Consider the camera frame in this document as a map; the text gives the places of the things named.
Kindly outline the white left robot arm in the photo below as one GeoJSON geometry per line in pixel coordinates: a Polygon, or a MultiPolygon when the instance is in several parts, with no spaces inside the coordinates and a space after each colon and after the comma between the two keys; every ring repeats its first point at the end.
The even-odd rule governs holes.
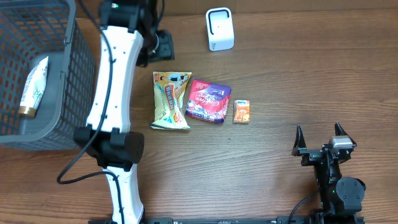
{"type": "Polygon", "coordinates": [[[137,165],[144,136],[131,131],[130,102],[136,67],[173,60],[172,36],[159,30],[163,10],[157,1],[103,1],[94,25],[101,36],[95,96],[86,124],[73,138],[108,180],[113,203],[108,223],[142,223],[137,165]]]}

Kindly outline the white tube gold cap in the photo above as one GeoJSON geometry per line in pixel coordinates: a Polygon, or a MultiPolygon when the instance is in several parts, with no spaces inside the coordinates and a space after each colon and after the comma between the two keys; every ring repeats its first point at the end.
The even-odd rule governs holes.
{"type": "Polygon", "coordinates": [[[43,58],[28,74],[17,114],[34,118],[47,84],[49,57],[43,58]]]}

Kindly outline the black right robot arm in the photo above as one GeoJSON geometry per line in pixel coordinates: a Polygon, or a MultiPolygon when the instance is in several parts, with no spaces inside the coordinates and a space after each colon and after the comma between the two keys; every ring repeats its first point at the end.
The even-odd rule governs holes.
{"type": "Polygon", "coordinates": [[[293,156],[302,158],[302,166],[312,166],[318,190],[301,200],[291,211],[287,223],[364,223],[357,213],[362,210],[365,183],[354,177],[343,177],[340,164],[351,159],[357,143],[340,123],[335,123],[335,135],[319,149],[308,149],[301,126],[297,126],[293,156]],[[320,196],[321,208],[306,217],[295,217],[301,205],[320,196]]]}

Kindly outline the red purple packet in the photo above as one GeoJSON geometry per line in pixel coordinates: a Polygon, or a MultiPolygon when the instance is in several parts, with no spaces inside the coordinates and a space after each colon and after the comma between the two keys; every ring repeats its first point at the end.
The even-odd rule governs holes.
{"type": "Polygon", "coordinates": [[[223,123],[231,98],[231,90],[230,86],[194,79],[185,114],[211,123],[223,123]]]}

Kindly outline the orange tissue pack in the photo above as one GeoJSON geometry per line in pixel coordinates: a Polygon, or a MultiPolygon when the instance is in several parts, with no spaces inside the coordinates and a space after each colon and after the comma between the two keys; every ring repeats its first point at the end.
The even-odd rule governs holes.
{"type": "Polygon", "coordinates": [[[235,100],[233,123],[249,123],[250,122],[250,101],[235,100]]]}

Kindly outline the yellow snack bag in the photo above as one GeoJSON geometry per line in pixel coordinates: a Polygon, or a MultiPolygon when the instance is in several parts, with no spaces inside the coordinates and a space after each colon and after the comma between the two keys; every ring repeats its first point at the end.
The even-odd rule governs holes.
{"type": "Polygon", "coordinates": [[[153,72],[153,129],[190,129],[183,114],[183,99],[191,72],[153,72]]]}

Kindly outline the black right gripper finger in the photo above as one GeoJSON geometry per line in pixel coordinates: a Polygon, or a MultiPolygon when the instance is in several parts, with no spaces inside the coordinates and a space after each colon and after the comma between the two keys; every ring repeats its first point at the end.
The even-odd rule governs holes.
{"type": "Polygon", "coordinates": [[[342,128],[339,122],[335,123],[335,135],[336,136],[348,136],[348,133],[342,128]]]}
{"type": "Polygon", "coordinates": [[[307,148],[301,125],[298,125],[297,129],[296,129],[294,148],[295,149],[306,149],[307,148]]]}

